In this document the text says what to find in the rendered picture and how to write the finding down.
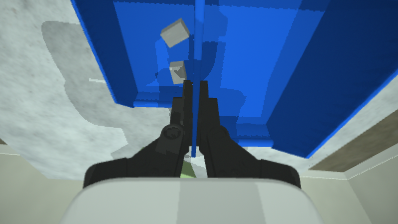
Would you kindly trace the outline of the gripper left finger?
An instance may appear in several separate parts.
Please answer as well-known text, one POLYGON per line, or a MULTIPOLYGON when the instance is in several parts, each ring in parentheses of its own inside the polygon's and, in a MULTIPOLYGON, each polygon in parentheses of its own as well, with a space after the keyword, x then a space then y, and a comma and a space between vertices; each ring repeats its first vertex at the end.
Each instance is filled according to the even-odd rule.
POLYGON ((91 184, 113 178, 180 178, 184 155, 192 146, 193 82, 183 81, 182 97, 173 97, 170 124, 156 140, 131 158, 120 158, 90 166, 83 189, 91 184))

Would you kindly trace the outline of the grey rectangular block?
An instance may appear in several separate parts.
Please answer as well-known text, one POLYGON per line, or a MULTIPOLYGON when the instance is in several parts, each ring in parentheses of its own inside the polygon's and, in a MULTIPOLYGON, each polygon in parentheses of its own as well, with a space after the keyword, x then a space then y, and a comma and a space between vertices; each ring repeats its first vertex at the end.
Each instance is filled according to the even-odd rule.
POLYGON ((182 18, 178 19, 174 23, 165 27, 161 31, 161 37, 166 42, 169 48, 189 38, 190 31, 185 25, 182 18))
POLYGON ((182 84, 184 80, 187 80, 184 61, 170 62, 169 69, 174 84, 182 84))

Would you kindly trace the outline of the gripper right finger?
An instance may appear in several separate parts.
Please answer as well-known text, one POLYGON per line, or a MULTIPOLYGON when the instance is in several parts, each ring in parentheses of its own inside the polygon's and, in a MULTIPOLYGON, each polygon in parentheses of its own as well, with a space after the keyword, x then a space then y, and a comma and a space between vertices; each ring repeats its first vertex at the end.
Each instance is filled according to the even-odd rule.
POLYGON ((256 159, 230 138, 228 130, 220 125, 217 98, 209 98, 208 81, 200 81, 196 146, 204 155, 208 178, 273 179, 301 189, 294 167, 256 159))

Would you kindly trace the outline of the blue bin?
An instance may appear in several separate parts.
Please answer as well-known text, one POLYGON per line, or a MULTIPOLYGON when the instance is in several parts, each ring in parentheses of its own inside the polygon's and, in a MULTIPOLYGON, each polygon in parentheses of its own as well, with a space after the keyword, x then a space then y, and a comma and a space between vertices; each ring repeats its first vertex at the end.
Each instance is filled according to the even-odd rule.
POLYGON ((170 62, 193 82, 195 0, 70 0, 115 103, 172 108, 182 97, 170 62), (182 18, 189 38, 169 48, 162 29, 182 18))
POLYGON ((398 0, 195 0, 191 157, 200 80, 241 147, 310 158, 397 75, 398 0))

